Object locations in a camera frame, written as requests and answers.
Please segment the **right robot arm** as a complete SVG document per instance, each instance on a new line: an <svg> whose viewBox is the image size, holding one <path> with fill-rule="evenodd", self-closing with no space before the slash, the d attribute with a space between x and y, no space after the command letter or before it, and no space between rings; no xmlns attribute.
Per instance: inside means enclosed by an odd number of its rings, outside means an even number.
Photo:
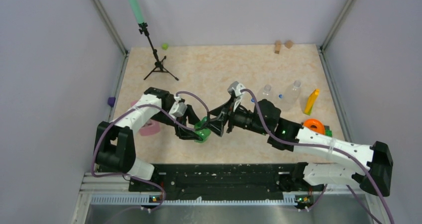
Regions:
<svg viewBox="0 0 422 224"><path fill-rule="evenodd" d="M267 134L267 142L279 150L323 157L328 164L299 163L290 177L293 186L305 190L321 184L357 184L372 195L388 197L391 193L393 159L387 144L372 145L347 142L318 133L300 123L280 117L281 110L266 99L247 110L238 99L211 110L210 129L222 136L239 127Z"/></svg>

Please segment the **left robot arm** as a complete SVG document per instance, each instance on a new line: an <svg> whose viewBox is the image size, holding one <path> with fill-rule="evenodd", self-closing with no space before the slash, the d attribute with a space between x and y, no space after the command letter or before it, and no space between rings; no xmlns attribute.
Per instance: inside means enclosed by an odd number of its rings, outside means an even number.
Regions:
<svg viewBox="0 0 422 224"><path fill-rule="evenodd" d="M123 115L111 122L103 121L97 127L96 144L92 164L103 165L114 172L140 179L148 191L159 186L155 167L136 156L134 135L150 120L173 126L180 139L203 141L199 134L202 127L188 127L188 118L193 124L199 122L191 106L185 104L181 93L150 87L141 98Z"/></svg>

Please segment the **clear plastic bottle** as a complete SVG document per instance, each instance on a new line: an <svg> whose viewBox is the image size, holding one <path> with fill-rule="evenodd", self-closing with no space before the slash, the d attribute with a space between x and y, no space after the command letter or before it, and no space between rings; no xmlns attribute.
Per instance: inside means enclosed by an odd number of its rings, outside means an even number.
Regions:
<svg viewBox="0 0 422 224"><path fill-rule="evenodd" d="M284 93L282 93L281 98L281 111L288 112L293 108L296 101L298 100L301 93L301 81L295 80L291 85L289 85Z"/></svg>

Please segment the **green plastic bottle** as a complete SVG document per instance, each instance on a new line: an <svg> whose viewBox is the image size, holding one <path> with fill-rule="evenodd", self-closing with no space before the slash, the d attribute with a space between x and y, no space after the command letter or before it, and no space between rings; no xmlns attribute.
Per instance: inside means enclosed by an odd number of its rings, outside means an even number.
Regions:
<svg viewBox="0 0 422 224"><path fill-rule="evenodd" d="M202 125L205 124L206 121L207 121L207 117L205 116L201 119L201 121L197 122L194 125L194 128L197 129L197 128L202 127ZM201 138L201 140L195 140L195 142L204 143L207 141L208 137L210 136L211 130L208 128L203 128L201 130L195 131L195 134L197 134Z"/></svg>

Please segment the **clear bottle blue-white cap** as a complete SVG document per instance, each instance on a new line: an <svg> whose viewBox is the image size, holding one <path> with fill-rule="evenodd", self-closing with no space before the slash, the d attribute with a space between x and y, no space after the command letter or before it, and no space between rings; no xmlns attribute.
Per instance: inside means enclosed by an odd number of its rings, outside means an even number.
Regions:
<svg viewBox="0 0 422 224"><path fill-rule="evenodd" d="M255 96L257 98L257 101L268 100L271 102L274 98L272 86L266 84L258 91Z"/></svg>

